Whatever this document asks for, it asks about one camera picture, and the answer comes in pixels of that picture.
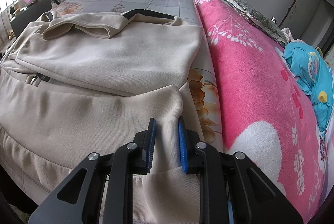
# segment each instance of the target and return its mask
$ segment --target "door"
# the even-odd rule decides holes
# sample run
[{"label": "door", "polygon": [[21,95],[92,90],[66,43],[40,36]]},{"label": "door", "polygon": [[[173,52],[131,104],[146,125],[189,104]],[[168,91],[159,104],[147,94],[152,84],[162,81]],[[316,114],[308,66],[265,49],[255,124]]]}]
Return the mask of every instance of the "door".
[{"label": "door", "polygon": [[280,29],[288,27],[294,39],[300,38],[310,22],[320,0],[294,0],[280,23]]}]

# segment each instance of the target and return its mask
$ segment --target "floral bedsheet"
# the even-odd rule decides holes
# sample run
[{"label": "floral bedsheet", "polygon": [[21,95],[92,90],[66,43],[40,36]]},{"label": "floral bedsheet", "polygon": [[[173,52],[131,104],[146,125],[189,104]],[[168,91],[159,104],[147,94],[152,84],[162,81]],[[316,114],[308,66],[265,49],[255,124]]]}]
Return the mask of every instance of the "floral bedsheet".
[{"label": "floral bedsheet", "polygon": [[[179,16],[190,24],[202,25],[193,0],[67,0],[51,11],[56,11],[60,16],[95,12],[124,13],[137,8]],[[223,151],[218,90],[204,33],[200,50],[191,65],[188,81],[204,139],[219,151]],[[0,164],[14,182],[37,204],[40,204],[51,192],[25,174],[1,148]]]}]

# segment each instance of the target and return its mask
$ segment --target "gray patterned pillow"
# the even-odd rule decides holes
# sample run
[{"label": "gray patterned pillow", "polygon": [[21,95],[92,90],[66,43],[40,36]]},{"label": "gray patterned pillow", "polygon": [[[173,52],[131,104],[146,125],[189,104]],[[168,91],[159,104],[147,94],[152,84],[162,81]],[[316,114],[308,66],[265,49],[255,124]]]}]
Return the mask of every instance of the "gray patterned pillow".
[{"label": "gray patterned pillow", "polygon": [[249,24],[258,28],[267,36],[272,38],[281,47],[285,48],[288,43],[285,35],[278,28],[278,26],[271,20],[266,18],[255,7],[245,2],[244,0],[224,0],[230,5],[241,17],[243,17]]}]

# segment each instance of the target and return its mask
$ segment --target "pink cloth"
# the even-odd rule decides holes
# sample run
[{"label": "pink cloth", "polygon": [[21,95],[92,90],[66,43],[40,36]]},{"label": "pink cloth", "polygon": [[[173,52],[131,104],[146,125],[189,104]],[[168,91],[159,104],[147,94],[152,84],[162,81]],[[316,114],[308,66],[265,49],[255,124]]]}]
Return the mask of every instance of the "pink cloth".
[{"label": "pink cloth", "polygon": [[222,0],[195,4],[217,78],[224,151],[245,152],[306,223],[317,211],[324,177],[310,100],[277,43]]}]

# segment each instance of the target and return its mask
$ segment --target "black trim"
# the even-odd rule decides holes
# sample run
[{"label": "black trim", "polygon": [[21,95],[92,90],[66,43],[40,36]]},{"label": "black trim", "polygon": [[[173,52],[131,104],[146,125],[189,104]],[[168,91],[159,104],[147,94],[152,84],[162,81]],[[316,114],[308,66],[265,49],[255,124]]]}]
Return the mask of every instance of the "black trim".
[{"label": "black trim", "polygon": [[53,15],[52,15],[51,12],[44,13],[44,16],[46,16],[48,18],[49,22],[51,22],[53,20]]},{"label": "black trim", "polygon": [[35,75],[35,78],[39,78],[39,79],[41,79],[42,81],[45,81],[45,82],[48,82],[51,79],[50,77],[45,76],[45,75],[43,75],[41,73],[37,73]]},{"label": "black trim", "polygon": [[148,17],[168,18],[168,19],[171,19],[171,20],[175,20],[174,16],[167,15],[167,14],[164,14],[164,13],[159,13],[159,12],[152,11],[152,10],[147,10],[147,9],[134,9],[134,10],[131,10],[129,12],[124,13],[123,17],[126,17],[127,19],[130,19],[136,14],[141,14],[141,15],[148,16]]}]

